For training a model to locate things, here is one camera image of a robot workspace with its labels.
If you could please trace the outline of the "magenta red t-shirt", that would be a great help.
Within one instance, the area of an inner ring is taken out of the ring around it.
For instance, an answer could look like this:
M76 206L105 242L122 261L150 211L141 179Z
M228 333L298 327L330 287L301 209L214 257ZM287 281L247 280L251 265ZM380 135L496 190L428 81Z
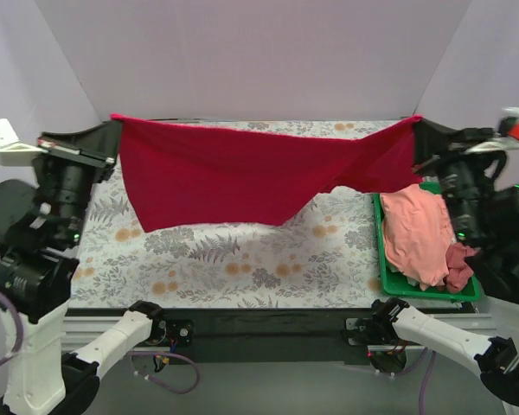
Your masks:
M412 171L416 117L360 139L121 121L125 189L147 233L198 224L280 226L338 186L391 193L420 180Z

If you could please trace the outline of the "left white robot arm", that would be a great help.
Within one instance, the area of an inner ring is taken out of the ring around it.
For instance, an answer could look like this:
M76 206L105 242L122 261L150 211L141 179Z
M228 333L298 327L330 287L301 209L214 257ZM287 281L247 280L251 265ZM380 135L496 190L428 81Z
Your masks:
M0 310L10 347L0 414L81 414L104 375L135 346L160 344L160 306L139 301L105 333L71 353L62 324L94 185L116 166L123 125L108 121L76 133L43 133L22 144L0 119L0 163L29 165L35 184L0 182Z

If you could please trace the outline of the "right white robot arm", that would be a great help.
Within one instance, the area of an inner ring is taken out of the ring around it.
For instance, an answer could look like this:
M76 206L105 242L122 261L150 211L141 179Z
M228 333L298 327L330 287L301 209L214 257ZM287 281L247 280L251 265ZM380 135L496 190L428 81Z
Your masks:
M429 120L413 127L414 171L438 177L456 238L476 249L467 259L497 335L477 335L393 297L375 301L356 327L371 341L414 342L456 361L501 401L519 407L519 183L496 189L509 150L519 147L519 115L497 128L453 130Z

